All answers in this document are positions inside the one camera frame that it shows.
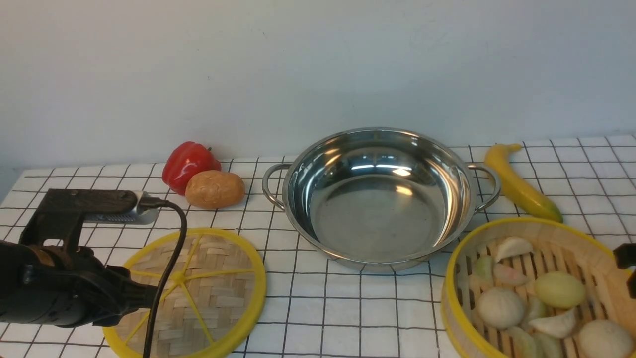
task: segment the white wall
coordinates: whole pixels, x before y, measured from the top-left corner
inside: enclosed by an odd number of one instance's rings
[[[449,145],[636,131],[635,13],[634,0],[5,0],[0,163],[160,161],[184,140],[295,153],[367,125]]]

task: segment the pot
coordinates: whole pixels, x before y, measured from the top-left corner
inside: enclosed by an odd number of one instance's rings
[[[283,169],[279,200],[267,184]],[[494,181],[483,203],[471,169]],[[499,177],[486,166],[463,162],[432,138],[385,127],[336,133],[263,175],[265,196],[316,249],[350,268],[378,273],[428,260],[500,191]]]

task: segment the black cable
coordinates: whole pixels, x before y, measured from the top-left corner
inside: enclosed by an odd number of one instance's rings
[[[170,273],[172,272],[174,265],[177,263],[177,259],[179,258],[179,254],[181,253],[181,249],[183,248],[183,243],[186,241],[186,235],[188,233],[188,221],[186,219],[186,214],[177,204],[171,203],[170,201],[167,201],[167,200],[151,201],[152,199],[156,199],[156,198],[148,198],[148,199],[150,200],[145,201],[142,199],[139,205],[146,208],[164,207],[164,208],[173,209],[174,211],[177,212],[177,214],[179,214],[179,218],[181,219],[181,229],[179,232],[179,239],[177,240],[177,245],[174,247],[174,252],[172,253],[172,257],[170,258],[170,261],[168,262],[168,266],[166,266],[165,271],[163,272],[163,275],[161,276],[161,279],[159,279],[157,293],[155,295],[155,299],[153,300],[153,305],[150,308],[150,313],[148,315],[148,325],[146,328],[146,340],[144,342],[144,353],[142,355],[142,358],[150,358],[150,349],[151,349],[151,344],[153,341],[153,331],[155,330],[155,318],[157,316],[159,301],[161,301],[163,289],[165,288],[165,284],[168,282],[168,279],[170,278]]]

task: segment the red bell pepper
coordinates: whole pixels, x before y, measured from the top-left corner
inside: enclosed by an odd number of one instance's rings
[[[175,193],[184,196],[190,179],[197,173],[221,170],[221,163],[210,149],[193,141],[179,145],[163,168],[162,180]]]

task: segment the banana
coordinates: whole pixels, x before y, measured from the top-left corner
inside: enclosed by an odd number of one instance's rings
[[[563,222],[563,215],[554,202],[528,184],[510,166],[510,153],[521,148],[520,144],[495,144],[486,152],[484,164],[497,172],[501,178],[501,194],[514,204],[534,217]]]

